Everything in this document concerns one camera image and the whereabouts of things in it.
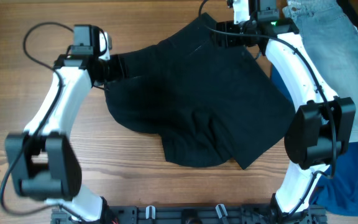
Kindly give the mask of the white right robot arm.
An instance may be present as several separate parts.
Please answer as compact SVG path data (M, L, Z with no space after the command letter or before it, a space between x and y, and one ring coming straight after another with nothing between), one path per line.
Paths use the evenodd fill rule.
M290 164L267 214L269 223L300 223L319 178L332 179L347 152L356 106L324 81L291 19L219 22L212 31L224 47L258 46L290 93L296 111L284 137Z

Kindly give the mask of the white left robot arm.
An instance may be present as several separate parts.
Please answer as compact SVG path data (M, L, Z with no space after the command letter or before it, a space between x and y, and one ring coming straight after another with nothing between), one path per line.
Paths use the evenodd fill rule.
M9 168L0 188L4 203L7 179L16 194L57 206L79 223L117 223L107 201L82 184L82 171L70 145L78 110L92 87L110 75L109 54L60 55L52 67L47 96L22 133L5 140Z

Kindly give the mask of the black shorts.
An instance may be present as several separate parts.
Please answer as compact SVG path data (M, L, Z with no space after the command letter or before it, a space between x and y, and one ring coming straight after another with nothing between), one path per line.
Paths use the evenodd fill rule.
M156 45L113 55L106 104L122 126L160 135L168 162L234 159L245 169L284 137L295 110L245 48L213 43L214 25L203 14Z

